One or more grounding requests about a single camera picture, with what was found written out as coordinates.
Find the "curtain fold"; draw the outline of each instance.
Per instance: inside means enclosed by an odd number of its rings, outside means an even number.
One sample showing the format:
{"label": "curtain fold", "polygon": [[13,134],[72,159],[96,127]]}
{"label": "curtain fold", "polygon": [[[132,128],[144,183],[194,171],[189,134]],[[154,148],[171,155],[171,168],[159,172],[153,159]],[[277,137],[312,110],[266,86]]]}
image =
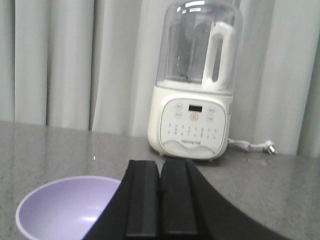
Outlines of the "curtain fold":
{"label": "curtain fold", "polygon": [[15,120],[15,2],[0,0],[0,120]]}
{"label": "curtain fold", "polygon": [[98,81],[92,130],[128,134],[132,75],[141,1],[104,1],[102,34],[95,41],[95,77]]}
{"label": "curtain fold", "polygon": [[45,125],[49,2],[15,2],[15,120]]}
{"label": "curtain fold", "polygon": [[50,1],[47,124],[88,129],[93,0]]}
{"label": "curtain fold", "polygon": [[313,158],[320,157],[320,40],[305,106],[298,153]]}
{"label": "curtain fold", "polygon": [[[230,137],[319,157],[320,1],[225,1],[243,15]],[[172,2],[0,0],[0,120],[145,137]]]}

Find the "gray countertop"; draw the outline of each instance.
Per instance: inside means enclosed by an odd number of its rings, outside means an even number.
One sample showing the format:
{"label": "gray countertop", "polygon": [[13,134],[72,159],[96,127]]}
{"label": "gray countertop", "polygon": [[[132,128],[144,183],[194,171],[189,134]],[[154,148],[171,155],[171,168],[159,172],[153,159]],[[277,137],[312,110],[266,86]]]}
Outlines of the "gray countertop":
{"label": "gray countertop", "polygon": [[[165,157],[143,137],[0,121],[0,240],[19,240],[22,198],[53,180],[79,175],[121,180],[128,161]],[[207,180],[256,221],[293,240],[320,239],[320,159],[228,149],[196,162]]]}

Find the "power cord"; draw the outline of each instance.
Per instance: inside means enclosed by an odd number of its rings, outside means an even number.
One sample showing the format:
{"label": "power cord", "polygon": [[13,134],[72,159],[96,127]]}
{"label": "power cord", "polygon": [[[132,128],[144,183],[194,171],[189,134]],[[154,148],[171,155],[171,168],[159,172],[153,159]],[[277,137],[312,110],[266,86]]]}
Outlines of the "power cord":
{"label": "power cord", "polygon": [[245,152],[265,152],[270,155],[277,154],[275,143],[271,140],[267,140],[264,143],[252,144],[251,142],[244,140],[234,140],[228,138],[228,147],[236,147]]}

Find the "purple bowl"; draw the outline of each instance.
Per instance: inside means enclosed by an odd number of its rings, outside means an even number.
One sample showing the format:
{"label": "purple bowl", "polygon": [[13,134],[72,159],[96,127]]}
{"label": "purple bowl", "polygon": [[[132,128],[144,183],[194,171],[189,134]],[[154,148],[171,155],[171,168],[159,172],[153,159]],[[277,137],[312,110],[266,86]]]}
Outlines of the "purple bowl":
{"label": "purple bowl", "polygon": [[27,240],[81,240],[120,184],[102,176],[74,176],[49,182],[19,204],[15,220]]}

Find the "black plastic piece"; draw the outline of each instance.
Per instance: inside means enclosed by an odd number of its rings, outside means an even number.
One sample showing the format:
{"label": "black plastic piece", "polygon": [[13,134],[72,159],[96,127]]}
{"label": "black plastic piece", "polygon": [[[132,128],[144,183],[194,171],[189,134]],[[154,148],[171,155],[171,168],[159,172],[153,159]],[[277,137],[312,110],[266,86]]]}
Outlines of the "black plastic piece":
{"label": "black plastic piece", "polygon": [[158,239],[158,188],[155,162],[130,160],[116,193],[82,240]]}
{"label": "black plastic piece", "polygon": [[159,172],[152,161],[136,161],[126,239],[159,237]]}
{"label": "black plastic piece", "polygon": [[83,240],[289,240],[228,202],[191,160],[130,160]]}
{"label": "black plastic piece", "polygon": [[198,240],[186,161],[166,160],[161,171],[163,239]]}

